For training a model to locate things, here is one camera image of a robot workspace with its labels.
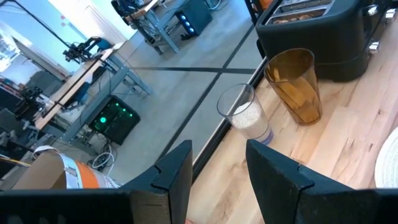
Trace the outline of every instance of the plastic cup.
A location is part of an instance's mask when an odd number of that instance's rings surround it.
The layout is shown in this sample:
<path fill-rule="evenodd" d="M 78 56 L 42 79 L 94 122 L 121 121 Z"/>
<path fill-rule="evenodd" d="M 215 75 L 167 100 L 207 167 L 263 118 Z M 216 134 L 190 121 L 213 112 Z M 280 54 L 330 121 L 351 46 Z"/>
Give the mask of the plastic cup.
<path fill-rule="evenodd" d="M 272 140 L 271 127 L 251 85 L 237 84 L 228 88 L 218 99 L 217 111 L 245 138 L 263 144 Z"/>
<path fill-rule="evenodd" d="M 311 51 L 291 49 L 272 58 L 264 71 L 294 121 L 301 125 L 314 124 L 322 116 L 313 64 Z"/>

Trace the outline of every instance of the desk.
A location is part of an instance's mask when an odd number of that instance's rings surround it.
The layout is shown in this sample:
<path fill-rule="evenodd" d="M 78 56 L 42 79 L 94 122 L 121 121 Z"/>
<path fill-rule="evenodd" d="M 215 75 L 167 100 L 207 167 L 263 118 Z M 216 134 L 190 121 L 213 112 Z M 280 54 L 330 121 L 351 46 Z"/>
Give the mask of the desk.
<path fill-rule="evenodd" d="M 86 142 L 81 142 L 81 139 L 76 138 L 80 129 L 88 124 L 103 108 L 101 102 L 109 95 L 112 94 L 113 90 L 126 78 L 131 78 L 134 84 L 139 86 L 148 95 L 152 94 L 153 90 L 144 83 L 143 80 L 131 70 L 129 67 L 125 66 L 115 55 L 112 53 L 120 48 L 122 44 L 116 44 L 112 49 L 107 49 L 102 51 L 101 60 L 90 60 L 85 62 L 81 68 L 72 76 L 62 87 L 54 93 L 50 99 L 52 104 L 50 104 L 49 112 L 44 117 L 39 117 L 35 121 L 35 127 L 41 129 L 46 133 L 49 133 L 57 138 L 60 138 L 77 148 L 87 152 L 88 154 L 95 156 L 96 152 L 86 145 Z M 69 100 L 73 94 L 82 86 L 86 77 L 91 75 L 101 64 L 102 61 L 108 59 L 112 64 L 118 67 L 118 71 L 106 82 L 102 89 L 96 94 L 96 96 L 90 101 L 88 106 L 81 112 L 79 117 L 66 129 L 60 130 L 52 125 L 47 124 L 50 119 L 57 114 L 61 109 L 59 104 L 54 104 L 54 101 L 58 101 L 64 104 Z"/>
<path fill-rule="evenodd" d="M 269 146 L 354 189 L 374 187 L 377 155 L 397 126 L 397 40 L 395 21 L 361 78 L 319 83 L 323 116 L 312 126 L 295 124 L 263 80 L 256 91 L 274 131 Z M 193 222 L 264 223 L 249 180 L 245 144 L 235 129 L 220 142 L 192 186 L 187 217 Z"/>
<path fill-rule="evenodd" d="M 156 40 L 155 43 L 151 43 L 150 45 L 153 46 L 159 54 L 162 54 L 162 51 L 159 49 L 159 46 L 164 44 L 168 44 L 175 53 L 178 53 L 179 52 L 178 47 L 175 45 L 174 41 L 169 36 L 169 34 L 175 31 L 178 28 L 178 26 L 173 25 L 172 27 L 174 28 L 168 30 L 167 24 L 174 17 L 174 13 L 177 10 L 179 10 L 183 4 L 186 3 L 186 0 L 173 0 L 170 2 L 165 2 L 163 6 L 158 7 L 156 10 L 155 9 L 153 10 L 153 7 L 156 6 L 158 2 L 159 0 L 152 0 L 151 2 L 149 2 L 148 5 L 146 5 L 142 9 L 139 9 L 137 12 L 132 13 L 129 16 L 126 16 L 124 19 L 129 22 L 132 22 L 136 26 L 136 29 L 138 29 L 138 31 L 144 36 L 144 38 L 149 40 L 153 38 L 153 36 L 149 35 L 146 32 L 146 30 L 142 27 L 141 23 L 133 21 L 133 19 L 137 20 L 142 16 L 145 17 L 148 23 L 152 25 L 153 31 L 157 33 L 156 36 L 159 36 L 162 38 L 162 40 L 164 40 L 164 42 Z"/>

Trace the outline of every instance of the wooden countertop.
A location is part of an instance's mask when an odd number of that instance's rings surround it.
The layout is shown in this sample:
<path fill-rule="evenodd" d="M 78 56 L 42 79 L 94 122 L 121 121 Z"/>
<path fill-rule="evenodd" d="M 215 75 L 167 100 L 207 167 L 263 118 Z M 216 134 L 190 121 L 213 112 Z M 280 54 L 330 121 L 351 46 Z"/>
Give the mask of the wooden countertop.
<path fill-rule="evenodd" d="M 263 80 L 257 94 L 274 131 L 269 146 L 352 188 L 374 187 L 378 152 L 397 126 L 397 40 L 394 22 L 361 78 L 319 83 L 323 116 L 312 126 L 295 124 Z M 192 186 L 187 218 L 197 224 L 264 223 L 249 180 L 245 144 L 235 129 L 224 137 Z"/>

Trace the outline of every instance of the black toaster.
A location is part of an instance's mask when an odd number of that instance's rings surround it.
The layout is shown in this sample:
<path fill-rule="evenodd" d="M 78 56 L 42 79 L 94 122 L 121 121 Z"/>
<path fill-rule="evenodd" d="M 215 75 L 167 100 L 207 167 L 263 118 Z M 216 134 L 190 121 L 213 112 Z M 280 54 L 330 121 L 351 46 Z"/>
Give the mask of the black toaster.
<path fill-rule="evenodd" d="M 305 48 L 318 78 L 348 82 L 360 77 L 395 19 L 392 0 L 274 0 L 256 24 L 268 58 Z"/>

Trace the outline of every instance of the gray floor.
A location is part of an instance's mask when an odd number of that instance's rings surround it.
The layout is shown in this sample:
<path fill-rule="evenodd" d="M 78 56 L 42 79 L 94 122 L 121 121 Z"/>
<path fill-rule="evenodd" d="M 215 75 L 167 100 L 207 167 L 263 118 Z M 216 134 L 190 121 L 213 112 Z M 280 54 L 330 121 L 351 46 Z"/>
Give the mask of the gray floor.
<path fill-rule="evenodd" d="M 130 67 L 257 68 L 261 57 L 256 47 L 257 35 L 254 30 L 232 60 L 228 60 L 252 22 L 243 1 L 225 2 L 228 4 L 222 10 L 212 13 L 213 21 L 200 36 L 186 41 L 179 40 L 179 34 L 175 37 L 180 48 L 178 54 L 165 46 L 162 47 L 164 54 L 159 55 L 145 42 L 137 45 L 142 37 L 135 35 L 119 50 L 119 58 Z M 131 180 L 155 162 L 217 76 L 217 73 L 210 72 L 139 69 L 136 72 L 154 89 L 154 94 L 137 94 L 123 87 L 115 91 L 141 116 L 140 123 L 131 131 L 124 144 L 116 147 L 118 156 L 110 176 L 121 182 Z M 216 111 L 218 97 L 228 87 L 246 83 L 250 76 L 251 74 L 222 73 L 171 149 L 185 139 L 192 139 L 193 154 L 194 157 L 197 156 L 222 119 Z"/>

